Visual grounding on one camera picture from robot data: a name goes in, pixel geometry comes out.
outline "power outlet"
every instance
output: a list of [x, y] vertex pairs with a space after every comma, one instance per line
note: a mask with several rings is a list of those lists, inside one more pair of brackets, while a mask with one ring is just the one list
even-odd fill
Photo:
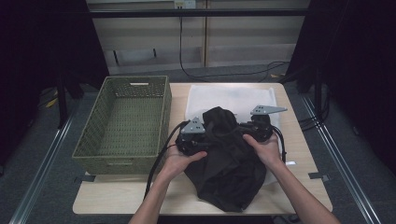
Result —
[[174, 0], [175, 9], [192, 9], [196, 8], [195, 0]]

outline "table top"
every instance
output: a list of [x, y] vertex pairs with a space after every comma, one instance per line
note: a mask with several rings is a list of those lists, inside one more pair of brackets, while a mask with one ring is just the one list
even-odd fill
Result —
[[[289, 169], [302, 184], [332, 211], [332, 203], [322, 180], [310, 179], [317, 166], [305, 142], [285, 89], [278, 83], [171, 83], [172, 106], [169, 130], [184, 120], [191, 85], [221, 87], [248, 87], [268, 90], [273, 88], [277, 106], [288, 109], [279, 114], [287, 154], [287, 161], [295, 164]], [[73, 211], [81, 215], [133, 214], [142, 203], [147, 175], [97, 175], [93, 182], [81, 183]], [[194, 185], [181, 174], [172, 180], [160, 212], [162, 215], [281, 215], [295, 214], [289, 199], [277, 182], [262, 186], [244, 213], [225, 213], [196, 196]]]

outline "black garment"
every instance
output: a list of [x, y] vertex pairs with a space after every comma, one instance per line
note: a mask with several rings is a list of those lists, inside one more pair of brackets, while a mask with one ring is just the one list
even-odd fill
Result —
[[185, 174], [197, 195], [225, 212], [245, 210], [262, 187], [266, 168], [254, 148], [237, 131], [235, 116], [215, 107], [203, 114], [207, 156], [187, 167]]

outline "green woven basket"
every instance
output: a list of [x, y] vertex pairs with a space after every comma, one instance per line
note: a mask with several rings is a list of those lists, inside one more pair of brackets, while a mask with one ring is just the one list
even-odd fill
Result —
[[107, 77], [73, 159], [91, 175], [148, 174], [168, 135], [168, 77]]

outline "person's left hand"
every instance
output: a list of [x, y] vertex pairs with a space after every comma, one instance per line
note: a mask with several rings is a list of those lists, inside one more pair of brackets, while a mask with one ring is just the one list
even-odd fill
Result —
[[166, 161], [161, 169], [161, 174], [165, 175], [169, 180], [172, 180], [177, 175], [181, 174], [190, 163], [198, 161], [206, 155], [207, 153], [205, 151], [200, 151], [192, 156], [186, 156], [178, 151], [177, 146], [172, 144], [166, 152]]

